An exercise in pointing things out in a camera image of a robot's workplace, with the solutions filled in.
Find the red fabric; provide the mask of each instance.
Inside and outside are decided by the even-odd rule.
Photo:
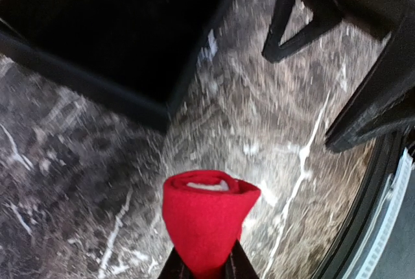
[[[229,191],[187,186],[216,185],[221,180]],[[196,279],[222,278],[222,266],[260,194],[254,185],[221,171],[190,171],[166,180],[163,218],[175,249]]]

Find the white veining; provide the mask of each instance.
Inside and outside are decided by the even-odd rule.
[[[121,273],[125,273],[127,270],[130,269],[129,265],[124,264],[123,254],[120,254],[117,260],[118,260],[118,265],[117,266],[112,265],[110,267],[111,274],[114,276],[117,276],[118,274],[121,274]]]
[[[134,258],[130,259],[130,261],[135,266],[137,266],[141,261],[148,261],[150,259],[148,255],[141,253],[140,251],[137,251],[137,250],[129,250],[127,248],[123,248],[123,251],[133,255]]]
[[[259,184],[261,189],[261,196],[264,198],[265,202],[268,203],[271,207],[275,207],[278,202],[278,198],[275,194],[268,188],[267,183],[264,180]]]
[[[108,237],[108,240],[106,242],[105,253],[102,256],[101,264],[100,264],[99,270],[98,270],[98,279],[103,279],[106,276],[105,272],[108,268],[108,262],[111,258],[112,252],[113,252],[115,238],[117,237],[117,235],[119,233],[119,229],[123,225],[122,219],[123,219],[125,213],[127,213],[128,210],[130,209],[131,196],[132,196],[132,189],[130,189],[128,191],[128,194],[127,194],[127,197],[126,197],[126,200],[125,200],[125,203],[124,203],[123,207],[121,208],[121,210],[117,214],[117,216],[115,216],[114,229],[112,230],[112,232],[111,232],[111,234]]]
[[[5,128],[4,125],[0,124],[0,127],[3,129],[4,133],[7,135],[7,138],[10,142],[10,145],[12,147],[12,155],[10,156],[10,159],[15,162],[21,163],[26,170],[30,171],[33,168],[33,163],[24,155],[21,155],[18,151],[18,146],[16,145],[16,142],[14,141],[12,135],[8,132],[8,130]]]
[[[20,215],[18,207],[15,204],[10,203],[10,208],[12,209],[14,215],[18,218],[20,225],[23,226],[23,228],[27,231],[27,233],[30,236],[33,236],[32,229],[30,228],[28,224],[26,224],[25,220]]]
[[[153,257],[151,257],[151,264],[148,267],[148,271],[147,272],[150,274],[151,271],[153,270],[153,268],[155,268],[155,266],[158,266],[158,262]]]
[[[79,238],[69,238],[68,240],[67,240],[67,242],[70,244],[70,245],[74,245],[75,243],[78,243],[82,248],[84,247],[84,244],[82,243],[82,241],[79,239]]]
[[[346,62],[343,62],[342,69],[341,69],[341,80],[340,80],[340,87],[347,93],[348,91],[348,81],[346,78]]]
[[[323,107],[321,107],[321,109],[320,109],[320,112],[319,112],[317,120],[314,124],[313,132],[311,133],[309,141],[307,142],[307,144],[304,147],[302,147],[298,151],[298,158],[300,159],[300,177],[297,179],[297,181],[294,185],[294,188],[292,189],[291,196],[287,199],[282,212],[276,218],[276,221],[278,222],[277,239],[275,241],[274,246],[272,247],[272,250],[270,251],[268,264],[267,264],[267,267],[265,268],[264,272],[262,273],[261,279],[267,278],[267,274],[268,274],[269,270],[271,269],[271,266],[274,262],[274,256],[275,256],[275,254],[278,250],[279,244],[281,243],[281,240],[283,238],[283,232],[284,232],[284,229],[285,229],[285,225],[287,223],[291,202],[297,196],[302,182],[304,180],[309,179],[310,176],[312,175],[311,170],[305,170],[305,161],[308,158],[308,156],[310,155],[310,148],[311,148],[311,145],[313,144],[313,141],[316,137],[317,130],[318,130],[318,127],[320,126],[320,122],[322,120],[324,110],[327,107],[328,101],[329,101],[329,93],[326,97],[326,101],[325,101]]]

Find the black furniture leg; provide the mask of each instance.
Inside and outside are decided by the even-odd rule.
[[[345,151],[415,125],[415,11],[403,16],[367,76],[326,133],[326,146]]]
[[[338,25],[342,14],[333,0],[302,0],[313,11],[313,19],[300,32],[280,44],[296,0],[277,0],[262,55],[272,63],[294,54]]]
[[[193,276],[173,248],[158,279],[192,279]],[[258,279],[239,241],[236,241],[224,267],[224,279]]]

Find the black box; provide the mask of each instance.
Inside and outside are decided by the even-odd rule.
[[[0,0],[0,51],[166,131],[232,0]]]

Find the red cloth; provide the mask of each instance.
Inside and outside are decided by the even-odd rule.
[[[216,185],[221,180],[228,191],[187,186]],[[222,278],[222,266],[260,194],[254,185],[221,171],[190,171],[166,180],[163,218],[175,249],[196,279]]]

